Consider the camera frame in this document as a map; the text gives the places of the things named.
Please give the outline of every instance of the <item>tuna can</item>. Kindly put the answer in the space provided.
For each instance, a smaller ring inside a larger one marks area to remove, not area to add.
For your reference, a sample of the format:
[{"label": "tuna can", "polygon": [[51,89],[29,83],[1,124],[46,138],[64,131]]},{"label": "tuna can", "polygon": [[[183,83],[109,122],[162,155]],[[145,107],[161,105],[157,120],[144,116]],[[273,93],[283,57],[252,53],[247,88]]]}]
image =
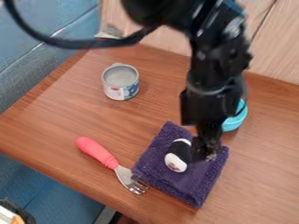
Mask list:
[{"label": "tuna can", "polygon": [[116,101],[131,99],[139,92],[139,72],[133,66],[114,63],[102,74],[104,93]]}]

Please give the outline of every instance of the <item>purple towel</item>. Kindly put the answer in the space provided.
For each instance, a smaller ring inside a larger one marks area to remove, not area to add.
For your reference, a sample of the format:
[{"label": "purple towel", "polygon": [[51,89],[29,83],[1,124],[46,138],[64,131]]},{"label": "purple towel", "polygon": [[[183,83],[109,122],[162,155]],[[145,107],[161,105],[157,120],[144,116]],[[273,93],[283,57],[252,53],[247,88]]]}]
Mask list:
[{"label": "purple towel", "polygon": [[178,138],[192,138],[191,133],[172,122],[167,122],[143,153],[133,168],[133,173],[152,186],[183,200],[195,207],[201,207],[228,158],[228,148],[219,154],[215,162],[189,164],[186,172],[171,171],[164,163],[168,147]]}]

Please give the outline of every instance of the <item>child's fork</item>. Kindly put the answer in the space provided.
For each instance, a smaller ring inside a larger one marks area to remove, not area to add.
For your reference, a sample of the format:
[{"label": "child's fork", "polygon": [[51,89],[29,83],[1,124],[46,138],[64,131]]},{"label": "child's fork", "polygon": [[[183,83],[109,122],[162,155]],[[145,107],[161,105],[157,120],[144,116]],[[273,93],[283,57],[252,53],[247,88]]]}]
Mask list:
[{"label": "child's fork", "polygon": [[149,189],[138,177],[133,176],[130,169],[119,165],[117,159],[93,139],[81,136],[77,138],[76,144],[80,150],[100,161],[107,168],[114,170],[122,185],[131,192],[142,194]]}]

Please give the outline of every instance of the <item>wooden table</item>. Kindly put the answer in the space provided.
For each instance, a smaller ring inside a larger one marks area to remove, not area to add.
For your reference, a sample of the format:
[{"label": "wooden table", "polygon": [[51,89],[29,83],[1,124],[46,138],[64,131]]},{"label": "wooden table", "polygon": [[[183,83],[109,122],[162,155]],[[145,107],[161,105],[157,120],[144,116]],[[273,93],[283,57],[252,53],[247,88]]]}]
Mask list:
[{"label": "wooden table", "polygon": [[[145,46],[90,51],[66,61],[0,118],[2,151],[139,221],[153,224],[299,223],[299,87],[254,74],[249,115],[226,134],[230,158],[202,208],[156,189],[137,196],[81,153],[92,137],[132,167],[167,120],[179,123],[188,59]],[[141,91],[112,101],[101,72],[115,62],[141,73]]]}]

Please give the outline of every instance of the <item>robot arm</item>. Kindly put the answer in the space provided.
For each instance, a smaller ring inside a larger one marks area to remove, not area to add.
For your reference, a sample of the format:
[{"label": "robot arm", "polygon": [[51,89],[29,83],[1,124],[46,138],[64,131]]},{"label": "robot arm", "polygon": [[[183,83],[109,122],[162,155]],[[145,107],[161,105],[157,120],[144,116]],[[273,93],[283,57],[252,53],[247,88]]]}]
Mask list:
[{"label": "robot arm", "polygon": [[130,46],[160,25],[183,32],[190,40],[191,68],[180,95],[183,125],[197,127],[193,161],[213,160],[220,150],[222,123],[235,116],[244,92],[242,72],[252,58],[245,37],[244,10],[234,0],[122,0],[129,16],[145,28],[123,39],[66,40],[32,29],[4,0],[17,24],[35,39],[69,49]]}]

